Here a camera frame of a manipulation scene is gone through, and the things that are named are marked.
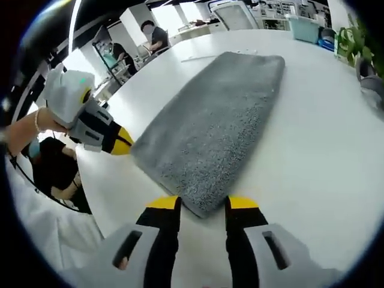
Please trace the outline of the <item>person's left hand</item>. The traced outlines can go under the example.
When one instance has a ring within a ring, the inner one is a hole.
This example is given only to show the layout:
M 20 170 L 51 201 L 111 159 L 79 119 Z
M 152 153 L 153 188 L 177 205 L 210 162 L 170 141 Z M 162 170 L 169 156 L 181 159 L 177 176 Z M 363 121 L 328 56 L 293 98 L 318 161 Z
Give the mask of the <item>person's left hand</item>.
M 35 123 L 40 131 L 52 130 L 67 133 L 68 129 L 58 124 L 48 108 L 42 107 L 36 112 Z

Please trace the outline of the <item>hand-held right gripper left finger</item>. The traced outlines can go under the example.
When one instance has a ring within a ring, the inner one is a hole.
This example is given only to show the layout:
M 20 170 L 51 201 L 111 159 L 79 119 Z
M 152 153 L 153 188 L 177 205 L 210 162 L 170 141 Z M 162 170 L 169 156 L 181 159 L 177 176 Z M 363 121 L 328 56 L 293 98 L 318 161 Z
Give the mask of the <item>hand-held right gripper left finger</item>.
M 161 197 L 147 204 L 134 224 L 108 237 L 97 261 L 98 287 L 170 287 L 179 248 L 182 200 Z M 118 268 L 128 258 L 126 270 Z

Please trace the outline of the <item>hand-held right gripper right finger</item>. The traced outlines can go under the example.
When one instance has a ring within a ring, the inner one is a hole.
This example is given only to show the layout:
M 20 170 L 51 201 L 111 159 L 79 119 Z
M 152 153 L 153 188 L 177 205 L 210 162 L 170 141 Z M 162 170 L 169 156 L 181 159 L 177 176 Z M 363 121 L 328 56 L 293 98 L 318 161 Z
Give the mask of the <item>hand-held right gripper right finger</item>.
M 246 197 L 225 199 L 226 251 L 233 287 L 330 287 L 333 270 L 321 268 L 307 246 L 270 224 Z

